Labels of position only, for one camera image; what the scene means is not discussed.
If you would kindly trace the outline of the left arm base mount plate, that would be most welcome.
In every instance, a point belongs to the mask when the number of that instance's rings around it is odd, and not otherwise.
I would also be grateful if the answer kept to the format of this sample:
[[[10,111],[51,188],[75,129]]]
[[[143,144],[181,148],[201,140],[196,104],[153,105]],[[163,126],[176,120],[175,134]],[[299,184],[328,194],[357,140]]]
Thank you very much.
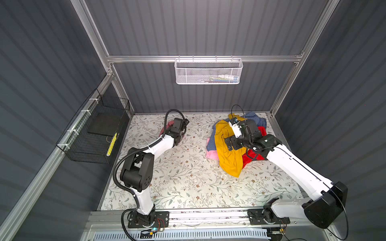
[[[169,225],[168,211],[152,211],[149,215],[143,215],[137,211],[132,211],[128,215],[127,228],[167,228]]]

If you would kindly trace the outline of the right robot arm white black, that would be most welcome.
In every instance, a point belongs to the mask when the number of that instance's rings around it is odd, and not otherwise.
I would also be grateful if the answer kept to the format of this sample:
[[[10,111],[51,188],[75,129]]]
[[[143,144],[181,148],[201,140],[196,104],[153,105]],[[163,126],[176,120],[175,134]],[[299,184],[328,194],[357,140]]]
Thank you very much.
[[[253,120],[229,121],[233,135],[225,138],[230,151],[251,150],[286,172],[306,192],[303,199],[273,198],[258,216],[269,225],[285,219],[308,219],[312,224],[327,229],[345,212],[348,188],[342,182],[332,182],[296,157],[277,137],[263,136]]]

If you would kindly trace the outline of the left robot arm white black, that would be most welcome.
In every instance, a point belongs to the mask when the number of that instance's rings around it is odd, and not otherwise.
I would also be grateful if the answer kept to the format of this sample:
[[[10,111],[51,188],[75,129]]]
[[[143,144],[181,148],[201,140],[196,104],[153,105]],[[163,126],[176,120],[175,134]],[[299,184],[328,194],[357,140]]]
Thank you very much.
[[[189,120],[175,118],[172,125],[164,123],[162,134],[144,148],[131,148],[116,165],[113,181],[117,187],[133,195],[137,213],[150,216],[155,210],[149,186],[153,179],[154,162],[164,152],[177,146],[187,131]]]

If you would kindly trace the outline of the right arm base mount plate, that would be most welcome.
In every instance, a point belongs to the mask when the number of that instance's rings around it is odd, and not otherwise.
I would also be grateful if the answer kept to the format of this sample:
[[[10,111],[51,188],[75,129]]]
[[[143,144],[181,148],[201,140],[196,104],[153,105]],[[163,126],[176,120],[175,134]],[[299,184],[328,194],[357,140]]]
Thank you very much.
[[[247,216],[251,225],[288,225],[288,217],[279,218],[271,210],[264,208],[253,208],[247,210]]]

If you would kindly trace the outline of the dark pink ribbed cloth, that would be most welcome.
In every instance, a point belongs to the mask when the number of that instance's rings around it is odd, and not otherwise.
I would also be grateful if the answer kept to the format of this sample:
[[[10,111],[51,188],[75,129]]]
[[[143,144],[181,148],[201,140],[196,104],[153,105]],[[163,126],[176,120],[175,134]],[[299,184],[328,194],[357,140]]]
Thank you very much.
[[[162,135],[164,134],[165,130],[167,130],[170,126],[173,126],[173,124],[174,124],[174,121],[173,121],[173,120],[169,121],[169,122],[167,123],[166,127],[163,127],[163,128],[161,129],[159,136],[162,136]]]

